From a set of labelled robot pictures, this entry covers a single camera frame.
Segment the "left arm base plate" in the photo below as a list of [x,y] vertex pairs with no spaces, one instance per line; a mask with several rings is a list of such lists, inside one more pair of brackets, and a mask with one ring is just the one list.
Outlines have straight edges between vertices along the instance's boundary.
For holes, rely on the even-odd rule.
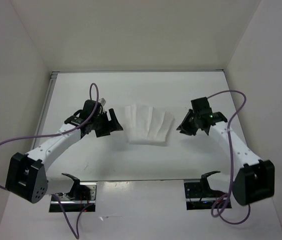
[[95,212],[96,209],[97,182],[82,182],[81,192],[70,197],[66,193],[59,192],[58,197],[66,213]]

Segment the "white skirt cloth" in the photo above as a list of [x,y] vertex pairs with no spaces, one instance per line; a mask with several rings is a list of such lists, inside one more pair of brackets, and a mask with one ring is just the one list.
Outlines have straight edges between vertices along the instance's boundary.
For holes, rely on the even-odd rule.
[[124,108],[125,131],[131,145],[165,146],[174,116],[152,106],[133,104]]

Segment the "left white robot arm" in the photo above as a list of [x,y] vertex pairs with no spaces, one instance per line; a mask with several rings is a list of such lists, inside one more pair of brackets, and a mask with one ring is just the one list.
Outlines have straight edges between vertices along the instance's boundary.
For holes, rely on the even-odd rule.
[[6,189],[32,204],[49,194],[63,193],[69,200],[78,198],[80,192],[84,191],[79,178],[63,173],[62,177],[49,179],[46,176],[47,170],[69,147],[91,131],[95,131],[99,138],[122,129],[112,108],[95,113],[87,123],[75,115],[70,116],[56,136],[25,154],[18,152],[11,157]]

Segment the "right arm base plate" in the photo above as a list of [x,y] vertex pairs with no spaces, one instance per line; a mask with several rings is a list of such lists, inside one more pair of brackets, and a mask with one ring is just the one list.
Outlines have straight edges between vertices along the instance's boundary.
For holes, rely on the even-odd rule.
[[186,208],[193,210],[210,210],[214,202],[225,193],[219,190],[203,190],[200,180],[184,181]]

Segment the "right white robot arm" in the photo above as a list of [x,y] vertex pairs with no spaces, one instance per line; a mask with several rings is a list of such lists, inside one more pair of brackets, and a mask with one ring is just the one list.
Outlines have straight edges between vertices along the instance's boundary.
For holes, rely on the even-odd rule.
[[238,204],[246,206],[273,197],[275,193],[275,166],[253,153],[228,126],[221,112],[190,109],[177,130],[188,136],[204,131],[234,161],[232,194]]

